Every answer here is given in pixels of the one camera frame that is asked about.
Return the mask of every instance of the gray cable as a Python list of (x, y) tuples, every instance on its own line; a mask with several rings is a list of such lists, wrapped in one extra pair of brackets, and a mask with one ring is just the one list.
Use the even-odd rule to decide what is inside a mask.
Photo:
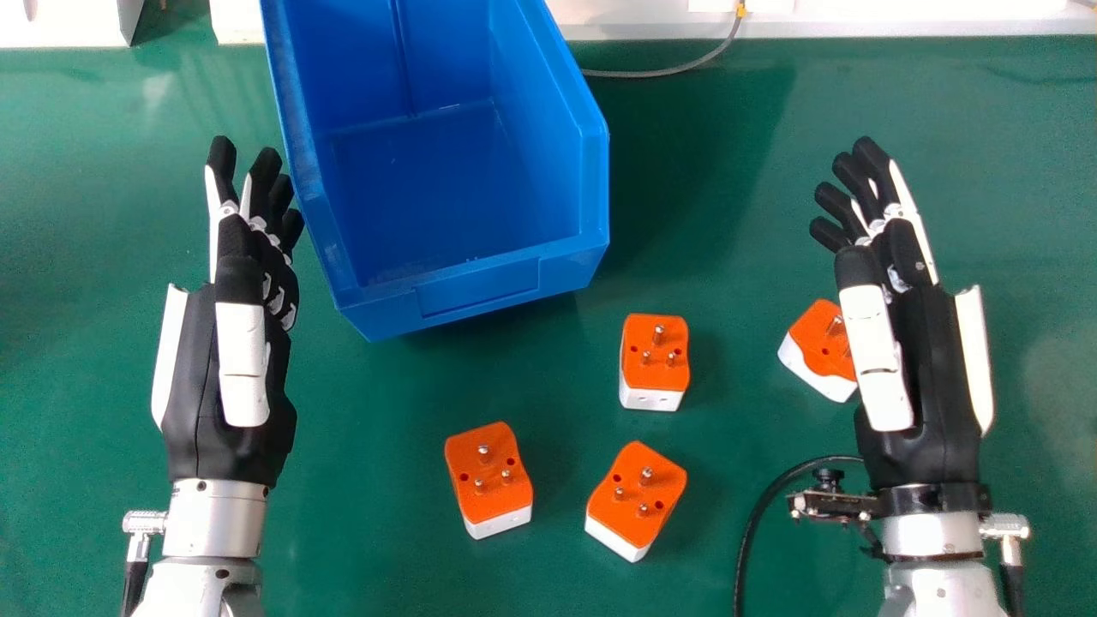
[(739, 16), (738, 8), (736, 8), (735, 21), (732, 22), (732, 31), (727, 33), (727, 36), (720, 43), (720, 45), (700, 58), (685, 64), (655, 70), (593, 70), (585, 68), (583, 69), (583, 75), (586, 75), (587, 77), (603, 77), (607, 79), (651, 79), (653, 77), (666, 77), (668, 75), (686, 72), (687, 70), (692, 70), (723, 54), (727, 47), (732, 45), (732, 41), (735, 40), (735, 35), (739, 31), (740, 23), (743, 23), (743, 18)]

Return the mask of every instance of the robotic hand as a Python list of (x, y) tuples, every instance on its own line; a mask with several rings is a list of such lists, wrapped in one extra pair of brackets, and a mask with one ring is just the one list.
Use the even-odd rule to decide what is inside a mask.
[(1028, 521), (992, 514), (980, 482), (980, 444), (994, 418), (980, 289), (943, 289), (898, 165), (872, 139), (839, 154), (833, 170), (850, 194), (823, 182), (815, 201), (839, 224), (818, 217), (810, 232), (835, 254), (861, 392), (853, 427), (872, 493), (845, 494), (841, 473), (821, 469), (815, 487), (788, 497), (790, 513), (856, 525), (873, 542), (889, 564), (881, 617), (1000, 617), (982, 563), (983, 540), (1000, 540), (1006, 607), (1020, 617)]
[[(205, 166), (211, 282), (193, 293), (168, 287), (151, 407), (171, 503), (123, 519), (123, 617), (262, 615), (252, 559), (296, 430), (284, 385), (299, 302), (292, 251), (304, 222), (289, 210), (293, 186), (274, 149), (259, 154), (240, 197), (235, 167), (236, 147), (216, 137)], [(163, 535), (165, 559), (142, 601), (154, 535)]]

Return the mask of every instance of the blue plastic bin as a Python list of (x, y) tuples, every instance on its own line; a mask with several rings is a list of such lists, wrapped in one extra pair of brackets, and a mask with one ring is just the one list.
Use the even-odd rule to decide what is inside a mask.
[(262, 0), (286, 158), (371, 340), (580, 289), (609, 132), (542, 0)]

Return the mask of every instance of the metal cylinder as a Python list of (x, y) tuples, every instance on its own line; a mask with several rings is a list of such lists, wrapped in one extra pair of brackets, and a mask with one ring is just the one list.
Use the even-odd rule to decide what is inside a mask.
[(233, 480), (180, 480), (165, 524), (165, 557), (259, 556), (267, 487)]
[(896, 557), (939, 557), (983, 552), (979, 514), (943, 512), (884, 518), (884, 552)]

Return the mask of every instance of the orange plug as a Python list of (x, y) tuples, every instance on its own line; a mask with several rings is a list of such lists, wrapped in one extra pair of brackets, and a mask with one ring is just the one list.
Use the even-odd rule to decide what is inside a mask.
[(647, 554), (685, 490), (685, 469), (633, 441), (590, 495), (584, 529), (635, 563)]
[(677, 315), (633, 313), (621, 335), (618, 397), (627, 410), (676, 412), (689, 388), (689, 327)]
[(445, 440), (445, 464), (465, 529), (479, 540), (530, 521), (533, 484), (518, 439), (506, 423), (497, 422)]
[(816, 300), (784, 335), (777, 357), (789, 370), (827, 399), (845, 403), (857, 390), (841, 308)]

